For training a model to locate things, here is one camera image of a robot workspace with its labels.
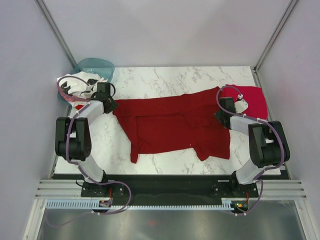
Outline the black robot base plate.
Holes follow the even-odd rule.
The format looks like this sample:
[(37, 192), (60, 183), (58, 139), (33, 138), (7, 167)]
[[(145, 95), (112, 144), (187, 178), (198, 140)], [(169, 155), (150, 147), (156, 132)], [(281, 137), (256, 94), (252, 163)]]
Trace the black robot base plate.
[(255, 183), (234, 186), (228, 175), (107, 175), (98, 185), (85, 181), (82, 197), (111, 197), (116, 205), (220, 205), (223, 198), (258, 197)]

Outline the dark red t-shirt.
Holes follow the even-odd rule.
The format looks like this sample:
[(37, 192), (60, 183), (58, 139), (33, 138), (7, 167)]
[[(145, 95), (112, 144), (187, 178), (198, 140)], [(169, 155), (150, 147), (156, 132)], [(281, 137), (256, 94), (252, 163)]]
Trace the dark red t-shirt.
[(179, 96), (120, 99), (113, 112), (131, 143), (130, 161), (141, 154), (192, 148), (198, 159), (230, 158), (230, 132), (215, 118), (219, 87)]

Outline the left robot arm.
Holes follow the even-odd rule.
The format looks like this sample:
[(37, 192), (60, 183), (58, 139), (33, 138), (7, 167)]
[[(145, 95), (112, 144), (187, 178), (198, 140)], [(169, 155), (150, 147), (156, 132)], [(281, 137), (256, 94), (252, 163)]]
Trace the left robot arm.
[(92, 185), (99, 197), (106, 196), (110, 185), (104, 181), (106, 173), (91, 154), (92, 140), (90, 125), (100, 116), (117, 108), (113, 99), (116, 88), (110, 82), (99, 82), (97, 90), (82, 108), (72, 117), (59, 117), (55, 123), (55, 153), (69, 164), (76, 166), (84, 179)]

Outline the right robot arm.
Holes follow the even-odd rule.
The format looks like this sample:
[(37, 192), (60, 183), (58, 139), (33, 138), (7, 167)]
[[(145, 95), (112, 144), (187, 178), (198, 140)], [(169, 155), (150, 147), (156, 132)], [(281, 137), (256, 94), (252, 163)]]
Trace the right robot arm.
[(247, 191), (266, 171), (280, 168), (291, 153), (280, 121), (266, 121), (236, 113), (232, 97), (218, 97), (215, 118), (227, 129), (248, 136), (249, 160), (231, 175), (229, 191), (235, 197)]

